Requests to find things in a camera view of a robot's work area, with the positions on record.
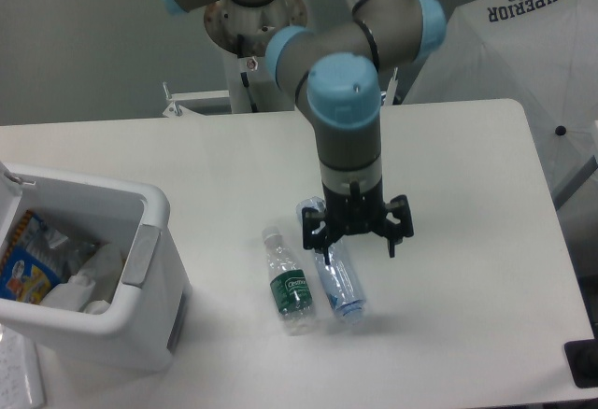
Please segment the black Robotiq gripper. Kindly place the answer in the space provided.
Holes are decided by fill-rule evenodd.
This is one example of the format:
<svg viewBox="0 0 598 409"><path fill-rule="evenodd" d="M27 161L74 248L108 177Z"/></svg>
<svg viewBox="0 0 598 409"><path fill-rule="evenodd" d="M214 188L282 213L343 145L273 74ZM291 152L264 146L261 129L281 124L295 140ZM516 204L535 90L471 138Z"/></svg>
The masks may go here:
<svg viewBox="0 0 598 409"><path fill-rule="evenodd" d="M370 190L343 194L323 186L326 209L305 207L301 210L303 248L314 250L331 264L329 248L345 235L375 233L387 240L389 257L396 247L414 235L407 196L383 199L383 182Z"/></svg>

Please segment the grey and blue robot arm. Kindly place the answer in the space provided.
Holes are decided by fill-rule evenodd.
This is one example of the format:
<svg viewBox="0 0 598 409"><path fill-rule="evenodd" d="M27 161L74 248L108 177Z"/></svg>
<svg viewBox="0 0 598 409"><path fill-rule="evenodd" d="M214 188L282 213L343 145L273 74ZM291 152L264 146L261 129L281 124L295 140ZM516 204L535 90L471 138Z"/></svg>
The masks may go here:
<svg viewBox="0 0 598 409"><path fill-rule="evenodd" d="M315 34L285 0L163 0L173 13L225 5L220 46L262 57L312 125L326 206L303 211L303 245L322 254L346 235L374 233L389 248L412 235L407 198L383 198L378 74L427 57L447 30L437 0L347 1L351 21Z"/></svg>

